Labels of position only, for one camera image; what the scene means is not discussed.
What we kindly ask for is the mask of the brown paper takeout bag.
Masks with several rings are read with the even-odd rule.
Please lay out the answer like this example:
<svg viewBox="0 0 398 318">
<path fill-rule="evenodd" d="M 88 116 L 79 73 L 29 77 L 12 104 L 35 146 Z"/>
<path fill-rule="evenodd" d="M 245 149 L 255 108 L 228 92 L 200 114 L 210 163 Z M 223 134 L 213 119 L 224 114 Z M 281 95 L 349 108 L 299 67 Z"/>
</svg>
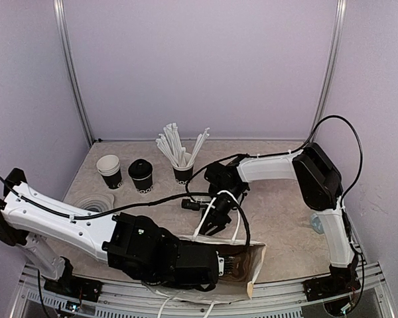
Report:
<svg viewBox="0 0 398 318">
<path fill-rule="evenodd" d="M 192 235 L 177 236 L 188 243 L 201 243 L 216 248 L 221 275 L 214 289 L 206 284 L 197 288 L 173 288 L 166 284 L 150 285 L 145 282 L 143 285 L 151 292 L 169 299 L 208 304 L 212 307 L 217 304 L 250 300 L 263 266 L 267 245 L 252 240 L 246 246 L 245 240 L 237 238 L 237 232 L 238 230 L 235 230 L 231 239 L 214 238 L 200 235 L 199 229 L 196 228 Z"/>
</svg>

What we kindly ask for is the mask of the black plastic cup lid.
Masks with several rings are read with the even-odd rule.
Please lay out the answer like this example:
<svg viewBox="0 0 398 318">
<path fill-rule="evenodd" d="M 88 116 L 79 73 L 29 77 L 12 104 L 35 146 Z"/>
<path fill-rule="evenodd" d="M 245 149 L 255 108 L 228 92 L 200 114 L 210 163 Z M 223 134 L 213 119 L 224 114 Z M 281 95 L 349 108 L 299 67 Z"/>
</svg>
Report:
<svg viewBox="0 0 398 318">
<path fill-rule="evenodd" d="M 143 180 L 153 173 L 153 166 L 145 159 L 136 159 L 128 167 L 128 174 L 133 180 Z"/>
</svg>

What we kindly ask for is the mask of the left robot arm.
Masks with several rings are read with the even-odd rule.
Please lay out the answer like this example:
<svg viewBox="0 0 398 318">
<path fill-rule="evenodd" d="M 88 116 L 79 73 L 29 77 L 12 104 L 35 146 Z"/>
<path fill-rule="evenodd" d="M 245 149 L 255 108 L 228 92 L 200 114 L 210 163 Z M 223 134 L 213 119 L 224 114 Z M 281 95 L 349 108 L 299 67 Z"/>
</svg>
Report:
<svg viewBox="0 0 398 318">
<path fill-rule="evenodd" d="M 45 239 L 56 239 L 118 269 L 134 280 L 173 281 L 181 240 L 151 218 L 126 213 L 90 213 L 47 197 L 31 188 L 24 172 L 15 168 L 2 178 L 0 241 L 31 254 L 43 275 L 63 293 L 80 285 Z"/>
</svg>

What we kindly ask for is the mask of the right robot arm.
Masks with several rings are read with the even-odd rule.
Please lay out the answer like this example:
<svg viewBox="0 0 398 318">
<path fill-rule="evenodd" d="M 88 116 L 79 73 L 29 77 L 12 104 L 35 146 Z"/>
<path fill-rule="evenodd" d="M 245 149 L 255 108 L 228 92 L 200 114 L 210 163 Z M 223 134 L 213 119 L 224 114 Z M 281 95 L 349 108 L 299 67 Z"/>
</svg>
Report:
<svg viewBox="0 0 398 318">
<path fill-rule="evenodd" d="M 239 197 L 261 180 L 295 180 L 305 205 L 316 213 L 329 249 L 326 289 L 339 294 L 352 283 L 358 254 L 352 247 L 351 226 L 344 208 L 340 171 L 315 142 L 290 152 L 268 155 L 237 154 L 227 164 L 212 162 L 204 172 L 212 195 L 226 190 Z"/>
</svg>

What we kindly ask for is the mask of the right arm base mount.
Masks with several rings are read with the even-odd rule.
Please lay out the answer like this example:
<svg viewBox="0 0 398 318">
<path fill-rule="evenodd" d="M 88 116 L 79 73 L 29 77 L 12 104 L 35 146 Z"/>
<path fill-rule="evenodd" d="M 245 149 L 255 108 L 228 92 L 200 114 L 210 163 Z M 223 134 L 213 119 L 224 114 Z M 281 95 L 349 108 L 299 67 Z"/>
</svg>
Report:
<svg viewBox="0 0 398 318">
<path fill-rule="evenodd" d="M 316 301 L 352 292 L 361 288 L 356 272 L 358 257 L 354 256 L 352 263 L 346 268 L 329 266 L 330 274 L 320 278 L 305 280 L 302 284 L 307 301 Z"/>
</svg>

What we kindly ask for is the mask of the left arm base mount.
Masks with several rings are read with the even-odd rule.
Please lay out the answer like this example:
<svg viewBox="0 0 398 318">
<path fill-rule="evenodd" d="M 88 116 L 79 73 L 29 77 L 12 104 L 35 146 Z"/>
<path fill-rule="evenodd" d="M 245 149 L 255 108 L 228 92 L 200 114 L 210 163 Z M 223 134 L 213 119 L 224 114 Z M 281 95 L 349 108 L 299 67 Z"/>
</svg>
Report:
<svg viewBox="0 0 398 318">
<path fill-rule="evenodd" d="M 63 257 L 64 271 L 57 280 L 45 279 L 44 289 L 59 295 L 65 295 L 79 299 L 80 301 L 92 301 L 97 303 L 101 293 L 103 283 L 99 280 L 81 278 L 74 276 L 72 271 L 74 267 L 69 259 Z"/>
</svg>

